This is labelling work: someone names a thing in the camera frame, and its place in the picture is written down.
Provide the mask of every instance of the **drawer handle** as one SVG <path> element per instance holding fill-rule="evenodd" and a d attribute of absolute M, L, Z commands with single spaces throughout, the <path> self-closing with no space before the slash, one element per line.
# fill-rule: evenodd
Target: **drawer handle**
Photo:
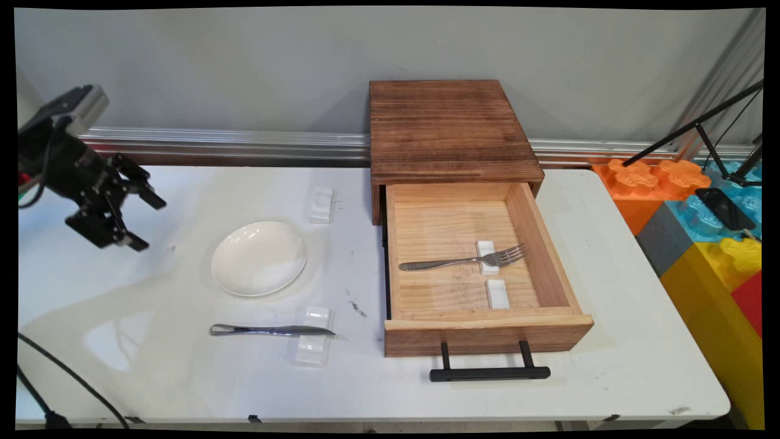
<path fill-rule="evenodd" d="M 442 381 L 486 381 L 486 380 L 543 380 L 550 377 L 550 368 L 534 366 L 528 342 L 520 342 L 520 354 L 524 367 L 491 367 L 483 369 L 450 369 L 447 343 L 441 344 L 441 358 L 444 369 L 431 369 L 428 378 L 439 383 Z"/>

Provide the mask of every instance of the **silver fork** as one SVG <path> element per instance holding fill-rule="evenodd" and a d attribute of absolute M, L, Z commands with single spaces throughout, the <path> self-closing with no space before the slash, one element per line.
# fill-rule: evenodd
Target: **silver fork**
<path fill-rule="evenodd" d="M 428 261 L 428 262 L 404 262 L 399 265 L 402 271 L 421 271 L 423 269 L 438 268 L 440 266 L 450 266 L 452 264 L 460 264 L 461 262 L 481 261 L 489 266 L 503 267 L 514 262 L 517 262 L 524 258 L 526 255 L 526 245 L 520 244 L 512 248 L 507 248 L 500 252 L 491 253 L 485 256 L 474 256 L 473 258 L 465 259 L 448 259 L 446 261 Z"/>

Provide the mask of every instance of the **butter knife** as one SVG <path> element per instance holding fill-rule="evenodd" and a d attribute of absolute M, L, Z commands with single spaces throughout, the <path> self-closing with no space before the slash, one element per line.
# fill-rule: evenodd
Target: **butter knife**
<path fill-rule="evenodd" d="M 268 335 L 335 335 L 333 331 L 320 327 L 290 326 L 290 327 L 234 327 L 233 325 L 217 324 L 208 333 L 211 335 L 230 334 L 268 334 Z"/>

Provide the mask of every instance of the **wooden panel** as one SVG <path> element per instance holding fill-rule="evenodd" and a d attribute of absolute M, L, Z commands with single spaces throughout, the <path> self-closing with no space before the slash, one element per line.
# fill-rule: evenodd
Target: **wooden panel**
<path fill-rule="evenodd" d="M 388 193 L 390 188 L 395 225 L 391 227 L 388 221 L 388 230 L 395 229 L 395 235 L 388 239 L 397 258 L 391 258 L 391 298 L 398 298 L 393 315 L 402 315 L 396 313 L 396 307 L 400 312 L 488 309 L 487 277 L 480 274 L 476 262 L 417 272 L 400 271 L 398 263 L 475 256 L 479 240 L 493 241 L 498 250 L 517 245 L 506 203 L 399 202 L 395 193 L 403 187 L 388 186 Z M 501 268 L 500 277 L 506 282 L 513 308 L 539 306 L 524 260 Z"/>
<path fill-rule="evenodd" d="M 445 322 L 469 322 L 485 319 L 508 319 L 521 316 L 566 316 L 572 314 L 568 306 L 547 308 L 526 307 L 511 309 L 460 309 L 457 311 L 402 311 L 401 320 L 427 320 Z"/>
<path fill-rule="evenodd" d="M 497 80 L 372 81 L 372 184 L 541 181 Z"/>
<path fill-rule="evenodd" d="M 534 194 L 534 198 L 539 195 L 539 189 L 541 189 L 541 181 L 529 181 L 528 185 L 531 188 L 531 193 Z"/>
<path fill-rule="evenodd" d="M 385 356 L 440 355 L 448 343 L 452 355 L 518 352 L 528 341 L 532 352 L 571 349 L 593 326 L 590 316 L 528 316 L 470 322 L 385 321 Z"/>
<path fill-rule="evenodd" d="M 511 183 L 433 183 L 395 186 L 395 202 L 503 202 Z"/>
<path fill-rule="evenodd" d="M 381 186 L 378 184 L 371 185 L 371 223 L 375 226 L 382 225 L 382 211 L 381 211 L 381 199 L 380 199 Z"/>
<path fill-rule="evenodd" d="M 517 236 L 528 248 L 529 254 L 525 260 L 530 268 L 540 305 L 569 306 L 575 314 L 581 313 L 569 278 L 566 277 L 561 259 L 555 251 L 528 184 L 514 183 L 509 189 L 506 205 Z"/>
<path fill-rule="evenodd" d="M 397 220 L 395 218 L 395 188 L 393 186 L 385 187 L 385 203 L 387 204 L 387 222 L 388 222 L 388 261 L 390 264 L 390 315 L 401 315 L 401 296 L 399 290 L 399 269 L 398 269 L 398 251 L 395 243 L 398 241 Z"/>

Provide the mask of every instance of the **black smartphone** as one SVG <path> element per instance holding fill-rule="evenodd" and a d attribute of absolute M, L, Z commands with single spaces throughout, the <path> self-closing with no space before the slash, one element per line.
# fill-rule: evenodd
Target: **black smartphone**
<path fill-rule="evenodd" d="M 731 198 L 716 187 L 695 190 L 697 197 L 706 205 L 715 217 L 721 220 L 729 230 L 754 229 L 756 223 L 745 215 Z"/>

